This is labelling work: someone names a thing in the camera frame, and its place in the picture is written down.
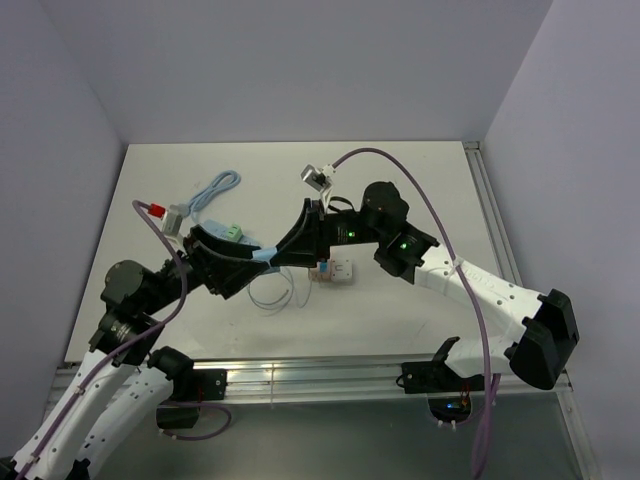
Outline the pink cube socket adapter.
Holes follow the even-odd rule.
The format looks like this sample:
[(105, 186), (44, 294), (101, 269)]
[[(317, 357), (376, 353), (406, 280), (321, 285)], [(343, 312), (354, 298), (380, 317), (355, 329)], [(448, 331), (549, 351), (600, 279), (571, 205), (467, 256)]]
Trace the pink cube socket adapter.
[(308, 278), (311, 282), (326, 283), (332, 279), (332, 271), (322, 274), (318, 270), (318, 264), (308, 270)]

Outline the aluminium rail frame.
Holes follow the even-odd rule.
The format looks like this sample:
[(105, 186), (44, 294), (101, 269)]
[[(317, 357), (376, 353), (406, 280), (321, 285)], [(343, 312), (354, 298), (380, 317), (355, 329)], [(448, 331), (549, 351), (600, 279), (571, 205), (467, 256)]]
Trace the aluminium rail frame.
[[(195, 360), (194, 370), (225, 370), (222, 400), (229, 405), (300, 404), (359, 400), (411, 399), (395, 385), (405, 362), (426, 362), (432, 355), (360, 355), (307, 358)], [(59, 367), (45, 406), (53, 410), (79, 369), (79, 362)], [(578, 479), (602, 479), (582, 419), (577, 413), (573, 384), (565, 370), (553, 390), (529, 386), (513, 374), (503, 374), (498, 394), (554, 394), (578, 465)]]
[(462, 146), (479, 197), (498, 270), (504, 279), (521, 286), (522, 278), (482, 157), (481, 143), (463, 142)]

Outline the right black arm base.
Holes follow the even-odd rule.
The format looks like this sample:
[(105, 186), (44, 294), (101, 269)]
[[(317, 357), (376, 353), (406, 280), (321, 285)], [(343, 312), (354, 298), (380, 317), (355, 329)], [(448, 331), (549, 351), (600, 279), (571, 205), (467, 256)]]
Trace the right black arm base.
[(443, 362), (404, 362), (396, 385), (407, 395), (425, 394), (430, 414), (437, 423), (458, 424), (473, 414), (471, 394), (484, 391), (484, 377), (463, 378)]

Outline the aluminium right rail frame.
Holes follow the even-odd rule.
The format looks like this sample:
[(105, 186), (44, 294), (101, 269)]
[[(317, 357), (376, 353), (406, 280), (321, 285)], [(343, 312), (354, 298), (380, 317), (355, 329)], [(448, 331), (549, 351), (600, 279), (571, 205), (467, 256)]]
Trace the aluminium right rail frame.
[(522, 278), (482, 157), (481, 143), (463, 142), (462, 146), (479, 197), (498, 270), (504, 279), (521, 286)]

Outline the aluminium front rail frame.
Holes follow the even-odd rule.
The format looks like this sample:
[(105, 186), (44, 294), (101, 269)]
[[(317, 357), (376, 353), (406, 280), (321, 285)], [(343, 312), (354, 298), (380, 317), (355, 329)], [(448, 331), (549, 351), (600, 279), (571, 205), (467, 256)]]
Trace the aluminium front rail frame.
[[(307, 358), (195, 360), (194, 370), (225, 370), (222, 400), (229, 405), (300, 404), (359, 400), (411, 399), (395, 385), (405, 362), (426, 362), (432, 355), (360, 355)], [(53, 410), (79, 369), (79, 362), (59, 367), (45, 406)], [(573, 384), (565, 370), (553, 390), (529, 386), (513, 374), (503, 374), (498, 394), (554, 394), (578, 465), (578, 479), (602, 479), (582, 419), (577, 413)]]

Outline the light blue power strip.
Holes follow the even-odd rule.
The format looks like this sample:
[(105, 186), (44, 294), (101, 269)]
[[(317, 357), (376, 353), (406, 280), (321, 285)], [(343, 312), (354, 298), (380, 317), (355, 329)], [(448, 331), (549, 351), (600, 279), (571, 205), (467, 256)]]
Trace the light blue power strip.
[[(217, 222), (215, 220), (212, 219), (208, 219), (205, 220), (203, 222), (200, 223), (200, 226), (210, 235), (220, 239), (220, 240), (226, 240), (229, 241), (225, 238), (225, 233), (226, 230), (228, 229), (229, 226), (224, 225), (220, 222)], [(245, 232), (244, 232), (244, 236), (242, 238), (242, 240), (240, 242), (238, 242), (238, 244), (242, 244), (242, 245), (251, 245), (251, 246), (260, 246), (260, 243), (255, 240), (254, 238), (248, 236)]]

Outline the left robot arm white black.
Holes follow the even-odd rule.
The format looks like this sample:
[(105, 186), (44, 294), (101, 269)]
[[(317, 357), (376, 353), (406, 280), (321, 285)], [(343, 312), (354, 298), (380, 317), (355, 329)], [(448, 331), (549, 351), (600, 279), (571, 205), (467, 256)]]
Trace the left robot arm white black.
[[(200, 227), (184, 251), (169, 251), (158, 271), (136, 261), (105, 278), (106, 311), (79, 370), (31, 439), (1, 461), (4, 479), (92, 479), (113, 450), (161, 402), (195, 386), (193, 361), (154, 347), (162, 330), (201, 285), (228, 298), (272, 266), (275, 249), (221, 240)], [(172, 306), (167, 320), (154, 314)]]

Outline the white plug adapter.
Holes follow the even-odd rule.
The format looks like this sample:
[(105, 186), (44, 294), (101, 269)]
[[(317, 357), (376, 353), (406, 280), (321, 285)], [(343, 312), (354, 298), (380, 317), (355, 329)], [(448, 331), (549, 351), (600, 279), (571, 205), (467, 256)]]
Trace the white plug adapter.
[(351, 283), (354, 280), (353, 261), (349, 258), (330, 261), (330, 280), (333, 283)]

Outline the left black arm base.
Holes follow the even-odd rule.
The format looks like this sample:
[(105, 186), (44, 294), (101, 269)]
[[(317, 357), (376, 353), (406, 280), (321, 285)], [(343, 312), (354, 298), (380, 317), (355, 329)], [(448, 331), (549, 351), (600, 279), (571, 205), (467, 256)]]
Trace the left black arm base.
[[(195, 369), (177, 377), (169, 401), (202, 403), (224, 399), (227, 385), (225, 369)], [(193, 428), (200, 417), (200, 407), (158, 407), (156, 424), (170, 431)]]

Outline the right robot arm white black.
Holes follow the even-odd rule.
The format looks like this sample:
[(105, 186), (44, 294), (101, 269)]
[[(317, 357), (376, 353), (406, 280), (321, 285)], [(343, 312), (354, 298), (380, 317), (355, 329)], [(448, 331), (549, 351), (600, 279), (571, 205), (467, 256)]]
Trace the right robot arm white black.
[(393, 277), (439, 293), (481, 312), (499, 333), (487, 340), (444, 341), (426, 377), (441, 390), (486, 373), (516, 375), (526, 384), (552, 389), (579, 341), (569, 297), (522, 288), (460, 258), (407, 220), (408, 204), (390, 182), (374, 182), (361, 207), (328, 213), (305, 200), (294, 227), (279, 242), (272, 266), (315, 266), (337, 246), (374, 243), (375, 261)]

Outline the green plug adapter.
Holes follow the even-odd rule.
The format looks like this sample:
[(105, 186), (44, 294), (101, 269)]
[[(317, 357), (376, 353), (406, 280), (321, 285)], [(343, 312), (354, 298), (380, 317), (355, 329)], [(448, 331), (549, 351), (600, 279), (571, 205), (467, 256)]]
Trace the green plug adapter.
[(232, 224), (225, 233), (225, 238), (231, 242), (238, 243), (242, 240), (244, 232), (240, 225)]

